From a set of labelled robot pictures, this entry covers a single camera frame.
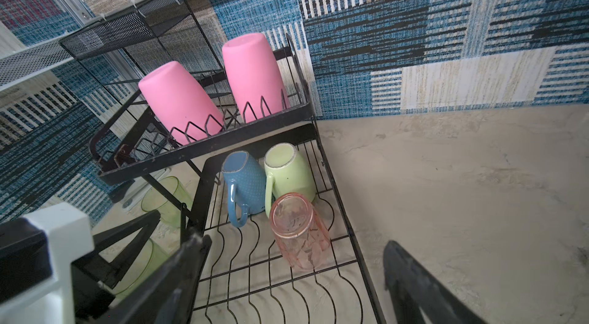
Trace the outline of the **light green ceramic mug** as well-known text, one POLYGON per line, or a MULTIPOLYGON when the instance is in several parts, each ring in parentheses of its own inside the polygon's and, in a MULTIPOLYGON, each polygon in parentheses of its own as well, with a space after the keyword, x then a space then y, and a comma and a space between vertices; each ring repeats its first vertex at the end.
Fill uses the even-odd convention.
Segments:
POLYGON ((305 157, 291 143, 279 143, 265 154, 265 213, 270 217, 272 200, 299 193, 313 202, 317 194, 314 177, 305 157))

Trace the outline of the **black two-tier dish rack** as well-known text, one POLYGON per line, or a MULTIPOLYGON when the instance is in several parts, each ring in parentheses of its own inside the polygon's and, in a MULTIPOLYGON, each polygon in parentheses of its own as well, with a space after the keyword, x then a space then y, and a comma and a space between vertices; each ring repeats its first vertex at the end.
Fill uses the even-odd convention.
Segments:
POLYGON ((360 245, 345 211, 322 145, 295 46, 275 52, 287 63, 295 103, 275 115, 244 123, 236 108, 225 112, 227 131, 181 146, 144 110, 113 152, 99 152, 105 125, 90 141, 99 175, 110 183, 149 177, 153 171, 206 157, 187 213, 190 225, 213 241, 192 313, 197 323, 382 323, 385 321, 360 245), (265 212, 241 206, 252 186, 267 197, 266 152, 294 148, 298 169, 311 183, 311 198, 330 235, 322 255, 309 243, 291 266, 283 257, 265 212))

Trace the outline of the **pink plastic cup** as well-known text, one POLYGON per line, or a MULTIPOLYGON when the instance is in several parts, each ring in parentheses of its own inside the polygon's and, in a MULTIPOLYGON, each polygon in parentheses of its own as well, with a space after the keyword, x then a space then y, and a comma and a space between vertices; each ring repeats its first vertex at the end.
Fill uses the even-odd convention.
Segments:
POLYGON ((138 86, 155 116, 182 146, 222 131, 222 112, 179 62, 156 68, 138 86))
POLYGON ((270 44, 262 33, 245 34, 222 47, 225 72, 245 123, 290 107, 270 44))

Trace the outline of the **pink translucent glass cup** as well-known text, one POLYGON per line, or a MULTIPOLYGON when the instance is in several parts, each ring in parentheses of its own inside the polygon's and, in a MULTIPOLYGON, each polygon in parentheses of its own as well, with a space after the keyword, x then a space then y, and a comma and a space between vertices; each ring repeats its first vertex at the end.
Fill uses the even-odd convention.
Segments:
POLYGON ((300 271, 317 270, 331 249, 328 229, 304 195, 282 195, 271 207, 270 227, 283 258, 300 271))

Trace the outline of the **white blue-handled mug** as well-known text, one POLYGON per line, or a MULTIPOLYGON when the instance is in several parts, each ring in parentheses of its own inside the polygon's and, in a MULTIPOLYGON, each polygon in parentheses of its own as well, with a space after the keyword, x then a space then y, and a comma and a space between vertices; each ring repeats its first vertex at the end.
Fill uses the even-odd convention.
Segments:
POLYGON ((265 212, 266 174, 246 151, 230 153, 222 164, 228 189, 228 216, 234 227, 243 227, 251 215, 265 212))

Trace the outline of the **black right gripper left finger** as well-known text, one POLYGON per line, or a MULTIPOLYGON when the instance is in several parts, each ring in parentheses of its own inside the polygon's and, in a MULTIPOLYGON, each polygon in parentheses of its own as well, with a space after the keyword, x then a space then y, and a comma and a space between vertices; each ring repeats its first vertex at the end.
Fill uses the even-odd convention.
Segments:
POLYGON ((189 323, 212 239, 191 231, 179 250, 97 323, 189 323))

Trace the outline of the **green glass cup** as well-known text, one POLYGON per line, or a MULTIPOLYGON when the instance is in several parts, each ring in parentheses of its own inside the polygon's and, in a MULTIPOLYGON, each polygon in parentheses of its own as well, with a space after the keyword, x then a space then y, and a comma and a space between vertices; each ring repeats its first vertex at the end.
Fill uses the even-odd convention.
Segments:
POLYGON ((149 239, 142 247, 137 259, 131 264, 123 279, 113 288, 116 299, 122 300, 129 296, 153 272, 155 272, 169 255, 159 244, 149 239))
MULTIPOLYGON (((184 203, 188 209, 193 206, 193 198, 184 188, 183 184, 175 176, 168 176, 160 181, 160 184, 167 189, 180 203, 184 203)), ((155 188, 151 188, 141 201, 141 210, 151 212, 157 210, 160 213, 160 219, 164 224, 180 228, 181 216, 180 210, 173 205, 171 201, 165 198, 155 188)))

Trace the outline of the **black mesh shelf unit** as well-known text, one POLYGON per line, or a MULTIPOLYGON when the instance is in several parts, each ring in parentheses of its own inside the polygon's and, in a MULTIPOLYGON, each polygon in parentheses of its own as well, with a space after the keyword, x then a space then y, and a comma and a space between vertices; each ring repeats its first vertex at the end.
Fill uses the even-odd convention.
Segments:
POLYGON ((219 54, 187 0, 143 0, 62 38, 75 59, 123 51, 142 74, 176 61, 215 98, 226 80, 219 54))

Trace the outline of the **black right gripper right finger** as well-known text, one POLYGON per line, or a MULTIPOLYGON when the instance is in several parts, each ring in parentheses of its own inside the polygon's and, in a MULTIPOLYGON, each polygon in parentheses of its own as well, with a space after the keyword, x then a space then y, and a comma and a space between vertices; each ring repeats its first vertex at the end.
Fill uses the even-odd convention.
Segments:
POLYGON ((396 241, 383 251, 386 290, 398 323, 484 323, 396 241))

